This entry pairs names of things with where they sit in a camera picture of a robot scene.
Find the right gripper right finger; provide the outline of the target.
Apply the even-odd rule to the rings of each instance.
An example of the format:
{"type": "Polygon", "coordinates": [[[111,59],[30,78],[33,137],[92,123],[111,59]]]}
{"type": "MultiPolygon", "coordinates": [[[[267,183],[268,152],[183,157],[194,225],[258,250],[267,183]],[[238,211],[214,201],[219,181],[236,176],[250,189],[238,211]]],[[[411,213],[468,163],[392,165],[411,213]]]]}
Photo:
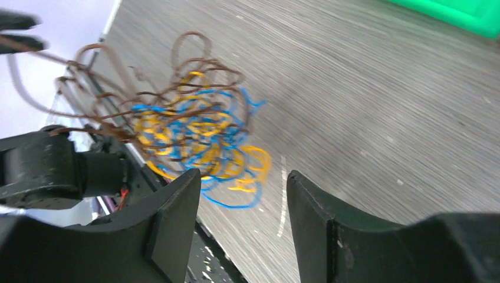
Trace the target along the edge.
{"type": "Polygon", "coordinates": [[[498,282],[499,215],[440,213],[394,223],[287,179],[301,282],[498,282]]]}

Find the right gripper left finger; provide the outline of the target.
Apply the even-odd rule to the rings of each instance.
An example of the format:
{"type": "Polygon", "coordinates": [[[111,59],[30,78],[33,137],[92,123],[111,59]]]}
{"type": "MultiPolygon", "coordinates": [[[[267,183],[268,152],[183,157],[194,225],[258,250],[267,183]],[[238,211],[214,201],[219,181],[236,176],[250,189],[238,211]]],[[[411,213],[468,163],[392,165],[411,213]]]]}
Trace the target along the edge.
{"type": "Polygon", "coordinates": [[[2,282],[183,282],[200,171],[89,225],[1,218],[2,282]]]}

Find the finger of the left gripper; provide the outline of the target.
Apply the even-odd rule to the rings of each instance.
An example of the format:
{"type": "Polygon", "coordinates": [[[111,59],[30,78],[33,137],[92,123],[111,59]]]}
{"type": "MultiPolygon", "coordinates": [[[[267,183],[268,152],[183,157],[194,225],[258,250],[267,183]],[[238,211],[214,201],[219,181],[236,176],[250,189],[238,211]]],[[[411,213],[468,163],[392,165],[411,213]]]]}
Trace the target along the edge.
{"type": "Polygon", "coordinates": [[[36,16],[7,9],[1,10],[1,31],[28,30],[40,23],[41,21],[36,16]]]}
{"type": "Polygon", "coordinates": [[[24,35],[1,35],[1,55],[45,50],[45,43],[24,35]]]}

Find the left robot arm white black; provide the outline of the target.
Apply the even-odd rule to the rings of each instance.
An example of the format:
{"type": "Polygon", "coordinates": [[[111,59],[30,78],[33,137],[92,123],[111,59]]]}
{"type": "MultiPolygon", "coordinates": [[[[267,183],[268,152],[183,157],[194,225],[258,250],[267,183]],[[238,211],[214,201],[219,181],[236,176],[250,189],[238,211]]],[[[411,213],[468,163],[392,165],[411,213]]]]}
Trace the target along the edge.
{"type": "Polygon", "coordinates": [[[133,203],[164,185],[116,138],[97,134],[77,152],[61,125],[1,139],[1,205],[23,209],[70,209],[84,198],[124,196],[133,203]]]}

